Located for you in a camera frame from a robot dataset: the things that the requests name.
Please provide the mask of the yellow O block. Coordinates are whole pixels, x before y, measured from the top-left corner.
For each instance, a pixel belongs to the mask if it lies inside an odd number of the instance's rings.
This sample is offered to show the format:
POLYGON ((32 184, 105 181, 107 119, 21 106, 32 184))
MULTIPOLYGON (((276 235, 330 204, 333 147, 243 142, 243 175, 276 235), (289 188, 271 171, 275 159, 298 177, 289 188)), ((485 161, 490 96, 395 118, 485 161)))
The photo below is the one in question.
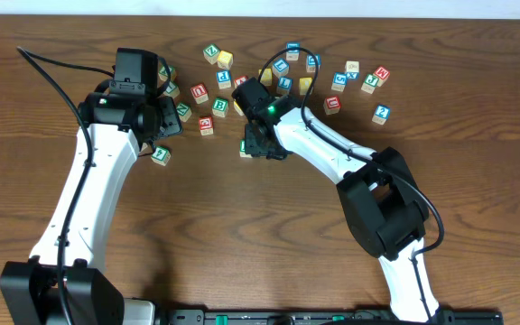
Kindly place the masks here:
POLYGON ((313 82, 313 78, 311 78, 311 77, 299 78, 299 95, 300 96, 310 95, 312 82, 313 82))

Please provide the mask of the green B block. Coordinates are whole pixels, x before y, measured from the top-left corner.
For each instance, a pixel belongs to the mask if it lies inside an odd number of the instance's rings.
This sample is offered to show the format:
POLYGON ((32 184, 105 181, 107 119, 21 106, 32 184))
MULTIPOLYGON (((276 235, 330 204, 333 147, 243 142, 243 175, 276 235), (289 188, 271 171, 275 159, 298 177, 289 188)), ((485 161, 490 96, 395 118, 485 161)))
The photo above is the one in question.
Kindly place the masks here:
POLYGON ((225 117, 228 113, 229 102, 224 98, 216 97, 211 108, 214 116, 225 117))

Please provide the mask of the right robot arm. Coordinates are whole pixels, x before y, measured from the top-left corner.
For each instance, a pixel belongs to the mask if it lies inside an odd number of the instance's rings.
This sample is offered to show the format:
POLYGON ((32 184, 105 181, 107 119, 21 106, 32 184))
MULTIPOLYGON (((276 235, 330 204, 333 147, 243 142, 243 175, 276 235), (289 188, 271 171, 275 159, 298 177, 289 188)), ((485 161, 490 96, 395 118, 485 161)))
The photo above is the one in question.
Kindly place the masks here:
POLYGON ((424 223, 436 212, 418 189, 404 157, 355 144, 324 125, 301 101, 275 97, 257 79, 232 94, 247 123, 246 154, 283 160, 297 154, 336 186, 348 229, 379 260, 398 320, 430 322, 439 309, 423 255, 424 223))

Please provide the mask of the green R block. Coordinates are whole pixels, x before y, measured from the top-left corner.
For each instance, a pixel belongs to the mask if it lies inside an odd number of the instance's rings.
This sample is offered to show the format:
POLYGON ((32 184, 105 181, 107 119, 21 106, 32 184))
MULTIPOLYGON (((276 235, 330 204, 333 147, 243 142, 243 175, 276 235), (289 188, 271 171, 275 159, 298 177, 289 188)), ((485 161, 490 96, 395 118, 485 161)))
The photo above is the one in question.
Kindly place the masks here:
POLYGON ((239 154, 242 158, 253 158, 251 154, 246 153, 246 141, 244 139, 240 141, 239 154))

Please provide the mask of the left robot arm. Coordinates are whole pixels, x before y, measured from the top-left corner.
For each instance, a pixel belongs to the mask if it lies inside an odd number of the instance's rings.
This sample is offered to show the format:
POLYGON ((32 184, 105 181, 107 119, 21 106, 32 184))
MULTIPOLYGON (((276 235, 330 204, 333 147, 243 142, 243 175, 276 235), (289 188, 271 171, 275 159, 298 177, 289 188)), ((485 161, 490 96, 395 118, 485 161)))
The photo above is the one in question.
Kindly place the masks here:
POLYGON ((181 120, 169 81, 170 67, 156 53, 120 48, 108 78, 79 105, 41 67, 43 56, 18 52, 52 85, 79 129, 70 173, 58 205, 25 262, 9 261, 0 290, 16 324, 165 324, 155 302, 125 298, 106 278, 107 240, 127 174, 143 147, 168 162, 156 141, 178 135, 181 120))

